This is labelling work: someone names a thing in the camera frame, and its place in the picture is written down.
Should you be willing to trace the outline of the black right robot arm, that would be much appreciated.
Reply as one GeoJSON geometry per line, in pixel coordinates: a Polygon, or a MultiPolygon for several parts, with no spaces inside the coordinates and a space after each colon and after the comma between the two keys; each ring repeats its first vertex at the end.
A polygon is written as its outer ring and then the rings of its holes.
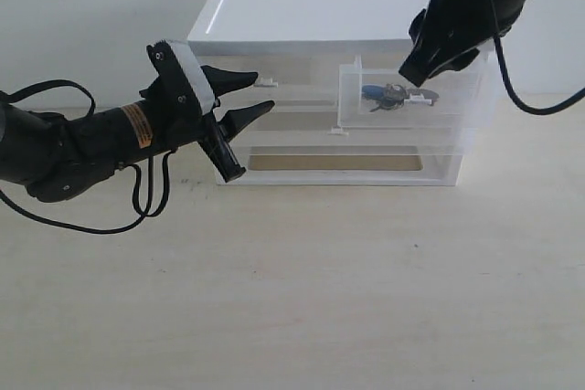
{"type": "Polygon", "coordinates": [[[430,0],[411,23],[413,47],[399,74],[420,86],[444,71],[466,69],[481,45],[510,30],[526,1],[430,0]]]}

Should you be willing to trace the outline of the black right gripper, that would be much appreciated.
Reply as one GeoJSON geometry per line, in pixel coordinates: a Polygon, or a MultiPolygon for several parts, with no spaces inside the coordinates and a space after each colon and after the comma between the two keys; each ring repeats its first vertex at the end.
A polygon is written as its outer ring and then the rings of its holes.
{"type": "Polygon", "coordinates": [[[437,70],[466,69],[479,46],[515,21],[516,0],[429,0],[411,23],[413,48],[399,74],[419,87],[437,70]]]}

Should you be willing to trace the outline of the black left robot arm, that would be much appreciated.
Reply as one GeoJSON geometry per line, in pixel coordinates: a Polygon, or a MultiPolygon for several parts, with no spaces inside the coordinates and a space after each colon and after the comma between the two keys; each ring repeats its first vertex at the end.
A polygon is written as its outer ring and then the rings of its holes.
{"type": "Polygon", "coordinates": [[[43,91],[77,83],[43,81],[1,95],[1,178],[19,184],[43,203],[70,200],[149,157],[196,143],[225,181],[245,173],[230,143],[275,103],[266,100],[229,110],[217,119],[221,96],[252,86],[256,72],[201,64],[182,41],[146,48],[157,73],[140,100],[106,111],[91,105],[78,119],[57,112],[25,111],[17,103],[43,91]]]}

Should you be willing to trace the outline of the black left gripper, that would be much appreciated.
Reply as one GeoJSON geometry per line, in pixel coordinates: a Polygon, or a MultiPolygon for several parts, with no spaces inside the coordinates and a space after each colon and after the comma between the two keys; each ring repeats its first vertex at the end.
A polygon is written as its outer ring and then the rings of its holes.
{"type": "MultiPolygon", "coordinates": [[[[154,45],[156,43],[146,47],[148,58],[154,69],[154,45]]],[[[212,112],[200,119],[185,112],[184,105],[176,103],[156,69],[158,77],[153,86],[159,89],[160,101],[170,111],[174,119],[184,121],[192,130],[200,132],[197,142],[224,181],[229,183],[240,178],[246,172],[232,151],[230,142],[258,118],[269,113],[275,106],[275,102],[266,100],[246,108],[229,110],[219,121],[215,116],[214,109],[220,106],[220,97],[253,86],[259,74],[257,72],[228,71],[209,65],[204,65],[201,69],[216,96],[216,103],[212,112]]]]}

